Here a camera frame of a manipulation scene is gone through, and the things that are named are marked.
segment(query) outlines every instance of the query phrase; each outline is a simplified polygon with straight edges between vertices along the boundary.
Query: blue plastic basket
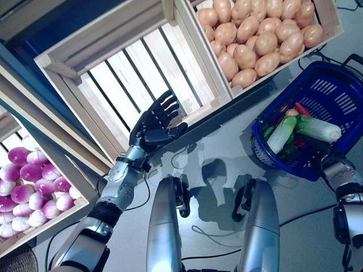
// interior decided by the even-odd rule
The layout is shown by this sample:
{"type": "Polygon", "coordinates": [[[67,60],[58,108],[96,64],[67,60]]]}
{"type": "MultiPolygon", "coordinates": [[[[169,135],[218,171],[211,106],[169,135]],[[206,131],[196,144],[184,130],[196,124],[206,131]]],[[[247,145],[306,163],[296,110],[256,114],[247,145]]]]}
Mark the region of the blue plastic basket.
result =
{"type": "Polygon", "coordinates": [[[346,154],[363,135],[363,79],[348,70],[346,64],[362,58],[351,55],[343,65],[314,62],[309,65],[257,118],[252,126],[251,147],[265,165],[283,169],[291,174],[316,181],[321,174],[312,164],[317,155],[314,148],[304,145],[288,161],[281,161],[268,147],[264,131],[294,108],[303,105],[315,118],[341,128],[342,137],[332,144],[346,154]]]}

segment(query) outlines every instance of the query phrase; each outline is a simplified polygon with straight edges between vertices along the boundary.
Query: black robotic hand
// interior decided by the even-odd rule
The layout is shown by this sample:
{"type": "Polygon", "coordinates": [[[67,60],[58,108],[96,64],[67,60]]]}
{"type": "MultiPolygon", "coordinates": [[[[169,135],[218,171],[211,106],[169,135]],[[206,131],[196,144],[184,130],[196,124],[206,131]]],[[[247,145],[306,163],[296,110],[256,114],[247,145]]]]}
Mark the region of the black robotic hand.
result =
{"type": "Polygon", "coordinates": [[[167,91],[153,102],[131,131],[129,145],[140,146],[147,153],[151,153],[182,135],[188,127],[184,122],[176,127],[167,128],[170,121],[178,116],[179,104],[173,104],[176,101],[172,92],[167,91]]]}

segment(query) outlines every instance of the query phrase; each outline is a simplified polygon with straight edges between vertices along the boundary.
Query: gray floor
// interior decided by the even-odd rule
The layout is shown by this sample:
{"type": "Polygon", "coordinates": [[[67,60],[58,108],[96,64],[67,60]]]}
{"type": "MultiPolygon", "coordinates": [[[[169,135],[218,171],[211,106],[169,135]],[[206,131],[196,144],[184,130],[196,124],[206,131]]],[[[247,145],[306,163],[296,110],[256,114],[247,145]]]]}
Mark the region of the gray floor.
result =
{"type": "MultiPolygon", "coordinates": [[[[353,0],[337,0],[337,5],[355,7],[356,4],[353,0]]],[[[339,13],[345,33],[329,42],[323,52],[339,61],[345,60],[351,53],[363,55],[363,9],[355,12],[340,10],[339,13]]],[[[315,59],[304,59],[303,66],[312,60],[315,59]]],[[[172,151],[162,155],[149,177],[151,199],[143,208],[122,215],[108,244],[111,255],[104,271],[145,271],[147,227],[152,200],[159,180],[168,174],[185,174],[189,188],[194,188],[192,192],[196,196],[191,199],[190,216],[179,218],[183,257],[221,254],[240,247],[246,220],[235,223],[230,213],[236,189],[250,177],[264,176],[272,184],[280,222],[335,203],[334,195],[322,180],[310,182],[283,171],[266,171],[254,162],[248,147],[250,124],[254,118],[299,73],[297,63],[291,64],[274,78],[268,93],[264,95],[267,98],[229,121],[218,123],[219,128],[212,129],[210,134],[201,130],[193,131],[187,140],[181,140],[170,147],[172,151]],[[185,142],[188,145],[183,151],[185,142]],[[173,163],[177,167],[174,168],[171,159],[179,150],[183,152],[174,157],[173,163]]],[[[347,156],[361,173],[362,147],[361,139],[347,156]]],[[[134,204],[143,202],[146,196],[145,184],[139,185],[135,191],[134,204]]],[[[50,256],[54,255],[72,229],[64,231],[54,240],[50,256]]],[[[44,271],[47,245],[48,241],[45,241],[34,248],[39,260],[39,271],[44,271]]],[[[343,249],[334,238],[332,210],[307,216],[281,228],[280,271],[341,272],[343,249]]],[[[187,269],[232,271],[239,257],[240,254],[236,253],[220,258],[185,261],[184,264],[187,269]]]]}

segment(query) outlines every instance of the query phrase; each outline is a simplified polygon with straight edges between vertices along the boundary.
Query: red onion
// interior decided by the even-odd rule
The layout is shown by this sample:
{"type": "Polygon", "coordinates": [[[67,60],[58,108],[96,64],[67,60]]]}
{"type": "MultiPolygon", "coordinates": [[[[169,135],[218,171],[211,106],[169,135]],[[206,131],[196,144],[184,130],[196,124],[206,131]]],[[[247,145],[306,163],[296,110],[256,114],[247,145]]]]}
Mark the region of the red onion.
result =
{"type": "Polygon", "coordinates": [[[69,195],[73,199],[78,199],[81,197],[81,193],[75,187],[69,188],[69,195]]]}
{"type": "Polygon", "coordinates": [[[15,186],[16,183],[13,181],[5,181],[0,179],[0,196],[5,197],[9,195],[15,186]]]}
{"type": "Polygon", "coordinates": [[[61,174],[59,173],[58,169],[53,164],[48,163],[43,167],[43,171],[42,171],[41,175],[46,180],[55,180],[61,174]]]}
{"type": "Polygon", "coordinates": [[[29,208],[28,203],[16,205],[12,210],[12,213],[18,217],[28,217],[32,212],[33,210],[29,208]]]}
{"type": "Polygon", "coordinates": [[[15,217],[11,222],[11,227],[14,231],[26,231],[31,226],[28,224],[28,217],[15,217]]]}
{"type": "Polygon", "coordinates": [[[22,143],[27,150],[36,151],[39,149],[36,142],[29,135],[22,139],[22,143]]]}
{"type": "Polygon", "coordinates": [[[48,221],[41,210],[34,211],[28,220],[28,224],[32,227],[39,227],[48,221]]]}
{"type": "Polygon", "coordinates": [[[58,197],[56,206],[59,210],[66,211],[72,206],[74,206],[74,201],[69,195],[69,193],[64,193],[58,197]]]}
{"type": "Polygon", "coordinates": [[[11,200],[17,204],[24,204],[29,201],[29,197],[34,193],[33,187],[29,185],[19,185],[11,191],[11,200]]]}
{"type": "Polygon", "coordinates": [[[7,157],[9,161],[15,163],[16,165],[27,164],[27,156],[30,153],[25,147],[19,146],[12,148],[8,153],[7,157]]]}
{"type": "Polygon", "coordinates": [[[56,189],[56,191],[68,193],[70,184],[63,176],[60,176],[55,179],[54,188],[56,189]]]}
{"type": "Polygon", "coordinates": [[[20,177],[26,181],[35,182],[41,179],[41,166],[28,163],[20,169],[20,177]]]}
{"type": "Polygon", "coordinates": [[[10,223],[15,218],[11,211],[0,212],[0,224],[10,223]]]}
{"type": "Polygon", "coordinates": [[[33,193],[29,197],[29,208],[32,210],[40,210],[47,200],[41,195],[41,193],[33,193]]]}
{"type": "Polygon", "coordinates": [[[46,163],[49,163],[48,158],[43,154],[43,152],[37,150],[37,151],[33,151],[31,152],[28,156],[27,156],[27,162],[28,163],[32,163],[32,164],[39,164],[39,165],[44,165],[46,163]]]}
{"type": "Polygon", "coordinates": [[[10,223],[4,224],[0,226],[0,236],[4,238],[10,238],[16,234],[18,234],[18,231],[14,231],[11,227],[10,223]]]}
{"type": "Polygon", "coordinates": [[[37,192],[40,192],[42,195],[45,195],[45,196],[53,194],[55,191],[54,181],[46,180],[44,178],[41,178],[40,180],[38,180],[35,183],[34,188],[37,192]]]}
{"type": "Polygon", "coordinates": [[[53,219],[58,216],[58,214],[61,213],[61,211],[56,206],[55,200],[49,200],[43,208],[41,208],[41,211],[47,217],[48,219],[53,219]]]}
{"type": "Polygon", "coordinates": [[[0,212],[5,213],[13,210],[17,204],[11,200],[10,195],[6,197],[0,197],[0,212]]]}
{"type": "Polygon", "coordinates": [[[0,179],[6,181],[17,181],[19,178],[20,166],[10,163],[0,169],[0,179]]]}

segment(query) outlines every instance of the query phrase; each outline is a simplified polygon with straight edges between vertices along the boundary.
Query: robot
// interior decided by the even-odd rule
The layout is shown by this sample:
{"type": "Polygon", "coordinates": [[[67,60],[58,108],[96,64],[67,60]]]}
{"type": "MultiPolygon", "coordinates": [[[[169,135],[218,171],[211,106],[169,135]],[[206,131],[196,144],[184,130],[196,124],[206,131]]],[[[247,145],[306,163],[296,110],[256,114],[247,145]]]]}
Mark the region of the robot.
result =
{"type": "MultiPolygon", "coordinates": [[[[169,128],[179,105],[171,91],[164,93],[142,114],[130,134],[129,149],[116,159],[108,182],[93,210],[83,218],[52,258],[52,272],[102,271],[109,256],[107,243],[123,211],[132,203],[140,176],[150,170],[152,153],[179,138],[186,123],[169,128]]],[[[344,156],[321,158],[322,175],[335,191],[335,236],[351,249],[355,271],[363,271],[363,180],[344,156]]],[[[242,208],[250,211],[245,245],[235,272],[276,272],[280,256],[280,227],[271,186],[250,180],[240,193],[242,208]]],[[[166,177],[158,186],[147,238],[147,272],[185,272],[176,209],[190,213],[187,186],[166,177]]],[[[188,272],[218,272],[188,270],[188,272]]]]}

